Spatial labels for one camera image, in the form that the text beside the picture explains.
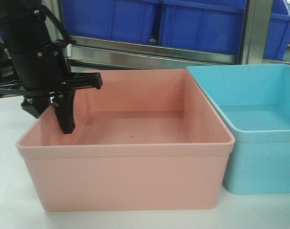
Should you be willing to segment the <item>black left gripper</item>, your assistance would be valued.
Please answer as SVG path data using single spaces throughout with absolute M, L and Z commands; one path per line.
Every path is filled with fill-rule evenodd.
M 74 96 L 75 91 L 84 88 L 100 89 L 103 81 L 100 73 L 69 73 L 64 79 L 42 78 L 27 85 L 21 80 L 0 83 L 0 99 L 10 96 L 23 96 L 21 104 L 24 111 L 38 118 L 50 105 L 55 103 L 55 114 L 64 134 L 71 134 L 75 129 Z

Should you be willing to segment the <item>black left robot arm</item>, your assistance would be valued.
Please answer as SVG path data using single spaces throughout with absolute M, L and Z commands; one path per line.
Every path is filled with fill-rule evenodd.
M 63 25 L 40 0 L 0 0 L 0 36 L 14 74 L 0 78 L 0 99 L 22 95 L 22 107 L 38 117 L 56 103 L 61 121 L 73 120 L 77 89 L 102 87 L 99 73 L 72 73 L 64 49 L 72 44 Z

